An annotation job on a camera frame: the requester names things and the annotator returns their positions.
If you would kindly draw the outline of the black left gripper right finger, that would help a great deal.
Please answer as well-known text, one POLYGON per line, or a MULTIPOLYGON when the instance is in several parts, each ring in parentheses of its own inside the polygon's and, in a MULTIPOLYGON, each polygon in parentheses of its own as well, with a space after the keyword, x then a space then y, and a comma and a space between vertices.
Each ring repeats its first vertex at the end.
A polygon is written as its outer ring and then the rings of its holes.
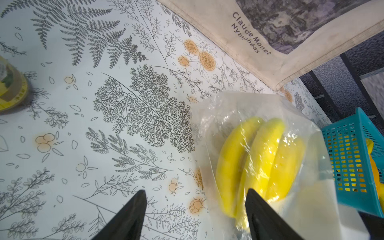
POLYGON ((302 239, 254 189, 248 190, 245 206, 253 240, 302 239))

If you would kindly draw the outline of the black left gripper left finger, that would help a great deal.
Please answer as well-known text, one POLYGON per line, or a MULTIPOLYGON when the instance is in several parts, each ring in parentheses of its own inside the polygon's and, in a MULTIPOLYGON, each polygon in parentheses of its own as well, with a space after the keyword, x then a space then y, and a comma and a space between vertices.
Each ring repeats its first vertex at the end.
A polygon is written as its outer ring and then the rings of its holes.
POLYGON ((138 191, 93 240, 139 240, 147 209, 144 190, 138 191))

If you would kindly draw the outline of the yellow banana bunch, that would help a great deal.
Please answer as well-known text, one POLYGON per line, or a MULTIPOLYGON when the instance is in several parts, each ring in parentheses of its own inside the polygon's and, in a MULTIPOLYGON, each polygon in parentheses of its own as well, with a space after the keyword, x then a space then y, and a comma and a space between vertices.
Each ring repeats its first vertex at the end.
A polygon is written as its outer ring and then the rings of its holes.
POLYGON ((222 146, 215 175, 219 205, 240 231, 249 232, 249 189, 268 203, 278 202, 299 173, 306 144, 295 134, 285 135, 285 130, 282 119, 252 117, 234 128, 222 146))

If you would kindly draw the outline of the clear zip-top bag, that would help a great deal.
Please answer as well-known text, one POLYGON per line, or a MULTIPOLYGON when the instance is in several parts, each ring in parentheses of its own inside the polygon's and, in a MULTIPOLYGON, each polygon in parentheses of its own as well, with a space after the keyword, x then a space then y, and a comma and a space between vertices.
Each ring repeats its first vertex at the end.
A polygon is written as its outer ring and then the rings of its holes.
POLYGON ((278 95, 222 92, 191 108, 216 240, 368 240, 338 203, 321 130, 278 95))

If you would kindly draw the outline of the bananas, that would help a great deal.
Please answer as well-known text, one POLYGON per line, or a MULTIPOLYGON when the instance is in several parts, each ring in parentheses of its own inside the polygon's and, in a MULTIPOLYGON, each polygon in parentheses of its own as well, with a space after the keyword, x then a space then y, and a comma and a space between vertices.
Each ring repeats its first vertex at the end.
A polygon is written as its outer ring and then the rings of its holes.
POLYGON ((384 212, 384 194, 381 192, 381 190, 384 188, 384 185, 380 183, 379 171, 378 171, 378 168, 377 168, 375 161, 373 160, 373 158, 371 156, 371 153, 372 153, 373 148, 374 148, 374 142, 372 140, 366 138, 366 144, 367 144, 367 150, 369 153, 370 163, 371 163, 371 167, 372 167, 372 171, 373 171, 373 175, 374 175, 374 182, 375 182, 376 190, 378 193, 378 199, 379 199, 379 202, 381 205, 381 210, 382 210, 382 212, 384 212))

